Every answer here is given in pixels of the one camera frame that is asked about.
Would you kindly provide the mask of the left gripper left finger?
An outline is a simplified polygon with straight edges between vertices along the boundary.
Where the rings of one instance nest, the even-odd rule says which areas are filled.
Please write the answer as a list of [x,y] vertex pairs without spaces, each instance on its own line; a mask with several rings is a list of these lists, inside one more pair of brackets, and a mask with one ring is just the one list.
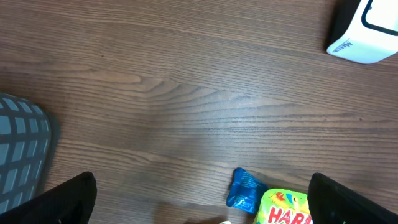
[[1,224],[87,224],[97,196],[96,179],[83,172],[1,215]]

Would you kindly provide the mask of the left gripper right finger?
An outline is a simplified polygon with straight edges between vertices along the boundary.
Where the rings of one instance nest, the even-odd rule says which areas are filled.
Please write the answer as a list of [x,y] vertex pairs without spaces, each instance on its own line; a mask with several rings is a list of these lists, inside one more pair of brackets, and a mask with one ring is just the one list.
[[312,175],[308,205],[314,224],[397,224],[397,214],[321,173]]

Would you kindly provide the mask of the green Haribo candy bag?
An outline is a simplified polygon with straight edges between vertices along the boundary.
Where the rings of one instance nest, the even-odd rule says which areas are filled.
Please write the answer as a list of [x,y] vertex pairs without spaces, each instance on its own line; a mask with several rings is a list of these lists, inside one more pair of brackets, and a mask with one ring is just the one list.
[[307,194],[287,189],[266,191],[253,224],[313,224]]

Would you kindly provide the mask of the blue snack wrapper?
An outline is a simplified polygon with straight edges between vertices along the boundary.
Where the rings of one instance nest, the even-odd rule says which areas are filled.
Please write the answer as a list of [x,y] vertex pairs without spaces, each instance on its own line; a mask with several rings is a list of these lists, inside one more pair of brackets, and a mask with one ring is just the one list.
[[269,188],[266,184],[243,168],[238,167],[233,172],[226,205],[250,214],[256,214],[259,210],[261,198],[267,190]]

